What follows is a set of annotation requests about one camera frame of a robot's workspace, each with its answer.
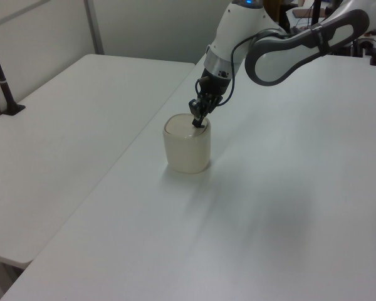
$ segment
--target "cup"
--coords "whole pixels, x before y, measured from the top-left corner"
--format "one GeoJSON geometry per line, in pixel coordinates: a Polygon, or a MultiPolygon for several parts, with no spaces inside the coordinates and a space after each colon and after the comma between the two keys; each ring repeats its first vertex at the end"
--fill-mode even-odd
{"type": "Polygon", "coordinates": [[[163,129],[164,147],[169,166],[178,172],[196,174],[203,171],[211,155],[211,123],[203,127],[192,125],[194,116],[178,114],[171,117],[163,129]]]}

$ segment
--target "white tabletop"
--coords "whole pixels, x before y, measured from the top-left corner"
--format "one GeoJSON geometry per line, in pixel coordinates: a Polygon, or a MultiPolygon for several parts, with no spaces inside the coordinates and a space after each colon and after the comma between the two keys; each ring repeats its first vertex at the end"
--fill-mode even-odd
{"type": "Polygon", "coordinates": [[[36,257],[193,67],[88,55],[0,116],[0,261],[36,257]]]}
{"type": "Polygon", "coordinates": [[[210,167],[178,174],[162,127],[202,68],[3,301],[376,300],[376,67],[326,56],[275,87],[241,68],[210,167]]]}

